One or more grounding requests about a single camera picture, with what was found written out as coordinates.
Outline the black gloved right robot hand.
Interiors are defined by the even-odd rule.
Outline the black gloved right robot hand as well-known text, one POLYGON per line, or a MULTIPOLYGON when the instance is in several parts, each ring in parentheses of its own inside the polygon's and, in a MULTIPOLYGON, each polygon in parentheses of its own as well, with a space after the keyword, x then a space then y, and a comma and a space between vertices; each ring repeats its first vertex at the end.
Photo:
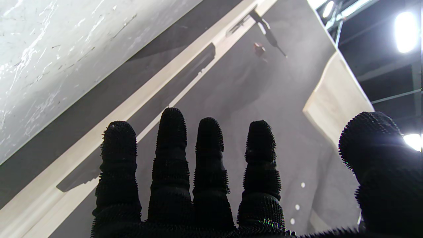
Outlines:
MULTIPOLYGON (((157 135, 148 218, 141 220, 135 172, 136 134, 125 121, 104 131, 92 238, 296 238, 284 223, 276 143, 263 120, 249 126, 242 201, 235 227, 223 165, 223 135, 214 118, 198 127, 194 188, 189 191, 186 124, 175 107, 164 110, 157 135)), ((364 229, 335 228, 304 238, 421 238, 422 156, 381 112, 350 120, 340 158, 355 174, 364 229)))

